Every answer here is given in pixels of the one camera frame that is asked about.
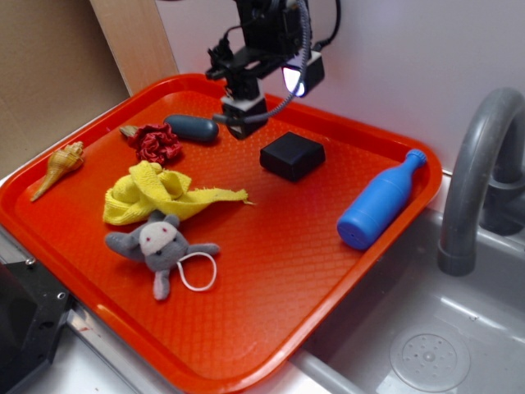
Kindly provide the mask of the black grey-tipped gripper finger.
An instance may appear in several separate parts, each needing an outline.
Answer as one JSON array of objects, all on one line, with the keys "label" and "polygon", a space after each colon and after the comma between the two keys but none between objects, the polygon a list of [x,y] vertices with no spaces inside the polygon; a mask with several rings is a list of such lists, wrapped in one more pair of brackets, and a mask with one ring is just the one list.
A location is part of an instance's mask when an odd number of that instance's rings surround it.
[{"label": "black grey-tipped gripper finger", "polygon": [[237,140],[247,139],[267,124],[266,118],[246,121],[246,118],[262,116],[267,111],[259,78],[228,82],[221,102],[226,128]]}]

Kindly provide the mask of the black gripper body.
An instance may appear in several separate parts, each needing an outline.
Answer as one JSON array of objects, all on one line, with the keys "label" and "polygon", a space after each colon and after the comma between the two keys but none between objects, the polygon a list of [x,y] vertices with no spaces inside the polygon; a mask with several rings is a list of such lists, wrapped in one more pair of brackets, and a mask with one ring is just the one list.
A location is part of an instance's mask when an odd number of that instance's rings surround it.
[{"label": "black gripper body", "polygon": [[235,5],[238,24],[208,50],[208,79],[262,79],[309,46],[306,1],[237,1]]}]

